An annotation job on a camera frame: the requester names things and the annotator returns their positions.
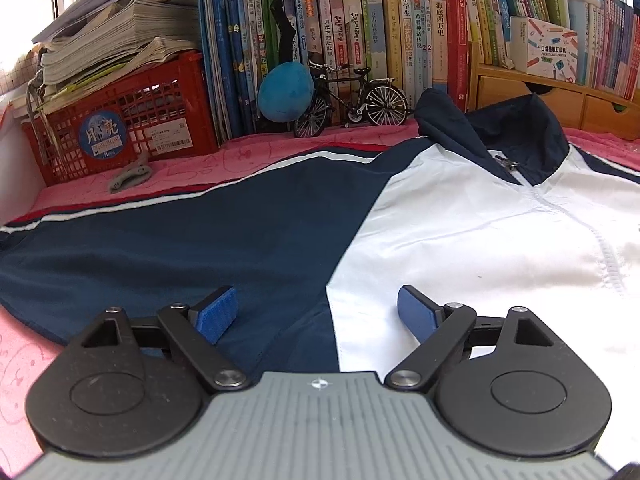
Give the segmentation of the miniature black bicycle model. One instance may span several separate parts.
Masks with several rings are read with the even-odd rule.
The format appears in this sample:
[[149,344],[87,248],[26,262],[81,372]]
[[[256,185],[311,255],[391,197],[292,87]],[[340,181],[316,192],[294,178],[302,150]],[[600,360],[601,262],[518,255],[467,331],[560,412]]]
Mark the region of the miniature black bicycle model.
[[[360,122],[400,126],[412,112],[405,92],[395,86],[394,78],[369,79],[370,67],[355,68],[354,74],[348,77],[338,76],[341,70],[348,69],[348,65],[332,68],[328,64],[309,61],[308,67],[314,81],[314,94],[303,115],[294,122],[294,133],[298,138],[320,136],[337,107],[346,113],[344,127]],[[339,84],[348,82],[358,86],[352,101],[344,99],[337,91]]]

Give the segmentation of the red plastic crate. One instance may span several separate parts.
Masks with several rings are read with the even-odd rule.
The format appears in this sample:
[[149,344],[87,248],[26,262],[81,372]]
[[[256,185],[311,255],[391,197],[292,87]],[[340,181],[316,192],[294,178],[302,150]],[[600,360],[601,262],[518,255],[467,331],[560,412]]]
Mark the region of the red plastic crate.
[[218,150],[203,57],[188,51],[108,84],[33,122],[21,121],[44,183]]

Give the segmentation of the wooden drawer organiser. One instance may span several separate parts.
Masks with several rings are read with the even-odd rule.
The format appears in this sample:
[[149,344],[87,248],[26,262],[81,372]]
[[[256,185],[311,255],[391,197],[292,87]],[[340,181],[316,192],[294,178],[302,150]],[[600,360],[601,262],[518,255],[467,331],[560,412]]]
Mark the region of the wooden drawer organiser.
[[533,76],[496,66],[471,68],[469,110],[528,94],[539,96],[563,127],[639,139],[639,92],[632,100],[569,82]]

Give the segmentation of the blue plush ball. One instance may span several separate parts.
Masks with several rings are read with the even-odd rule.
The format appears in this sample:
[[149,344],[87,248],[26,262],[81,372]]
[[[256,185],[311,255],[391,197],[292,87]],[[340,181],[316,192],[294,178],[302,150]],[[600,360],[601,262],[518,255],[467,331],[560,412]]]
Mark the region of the blue plush ball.
[[259,87],[258,110],[270,122],[295,122],[314,97],[309,68],[297,61],[278,65]]

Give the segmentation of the row of upright books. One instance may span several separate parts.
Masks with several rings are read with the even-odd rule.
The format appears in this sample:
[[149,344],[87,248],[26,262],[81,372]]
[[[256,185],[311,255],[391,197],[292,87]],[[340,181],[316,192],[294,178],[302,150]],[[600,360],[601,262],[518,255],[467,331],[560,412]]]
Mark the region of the row of upright books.
[[625,100],[639,92],[639,0],[198,0],[217,139],[294,133],[294,122],[270,122],[257,105],[265,76],[293,61],[348,65],[340,77],[370,67],[369,79],[394,78],[409,117],[428,90],[467,111],[474,65],[516,70],[511,16],[577,32],[570,84]]

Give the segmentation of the grey clip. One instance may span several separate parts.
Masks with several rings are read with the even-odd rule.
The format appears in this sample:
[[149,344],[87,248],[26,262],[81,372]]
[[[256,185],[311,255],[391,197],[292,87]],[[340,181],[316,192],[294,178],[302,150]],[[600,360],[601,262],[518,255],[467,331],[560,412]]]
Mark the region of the grey clip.
[[138,158],[122,168],[118,174],[111,178],[108,189],[112,194],[133,188],[152,177],[153,170],[149,165],[149,153],[142,152]]

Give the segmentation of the stack of paper workbooks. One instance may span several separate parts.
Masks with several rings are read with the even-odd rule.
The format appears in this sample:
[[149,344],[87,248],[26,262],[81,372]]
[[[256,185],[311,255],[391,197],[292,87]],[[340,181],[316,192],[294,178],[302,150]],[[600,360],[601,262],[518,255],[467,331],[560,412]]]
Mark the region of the stack of paper workbooks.
[[200,44],[198,0],[77,0],[35,39],[29,81],[1,99],[17,119],[56,112]]

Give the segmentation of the white colourful patterned box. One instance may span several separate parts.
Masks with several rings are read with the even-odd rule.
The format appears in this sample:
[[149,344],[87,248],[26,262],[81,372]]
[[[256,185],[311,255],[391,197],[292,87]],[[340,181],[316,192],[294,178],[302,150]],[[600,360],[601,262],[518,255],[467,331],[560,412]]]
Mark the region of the white colourful patterned box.
[[559,81],[576,81],[577,32],[526,16],[511,16],[510,31],[510,57],[516,70]]

